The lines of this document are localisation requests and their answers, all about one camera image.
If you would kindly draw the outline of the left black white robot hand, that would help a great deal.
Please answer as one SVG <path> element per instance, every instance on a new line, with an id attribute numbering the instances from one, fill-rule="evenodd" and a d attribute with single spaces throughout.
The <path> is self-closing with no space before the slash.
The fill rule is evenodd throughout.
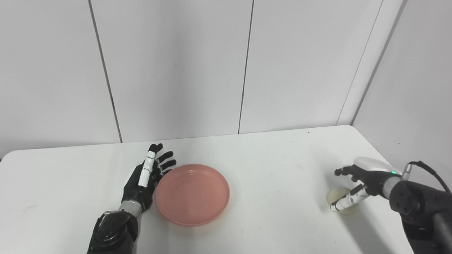
<path id="1" fill-rule="evenodd" d="M 143 162 L 137 165 L 123 188 L 121 201 L 138 204 L 141 213 L 152 205 L 152 196 L 162 178 L 177 164 L 173 151 L 159 155 L 163 144 L 151 144 Z"/>

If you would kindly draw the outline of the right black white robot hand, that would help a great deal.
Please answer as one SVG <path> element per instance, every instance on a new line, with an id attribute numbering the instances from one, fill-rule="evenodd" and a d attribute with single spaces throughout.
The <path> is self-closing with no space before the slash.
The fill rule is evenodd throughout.
<path id="1" fill-rule="evenodd" d="M 350 176 L 352 182 L 361 182 L 340 198 L 330 202 L 330 208 L 334 212 L 349 209 L 370 196 L 389 199 L 391 190 L 402 180 L 402 175 L 394 171 L 389 164 L 365 157 L 357 157 L 352 165 L 335 169 L 334 175 Z"/>

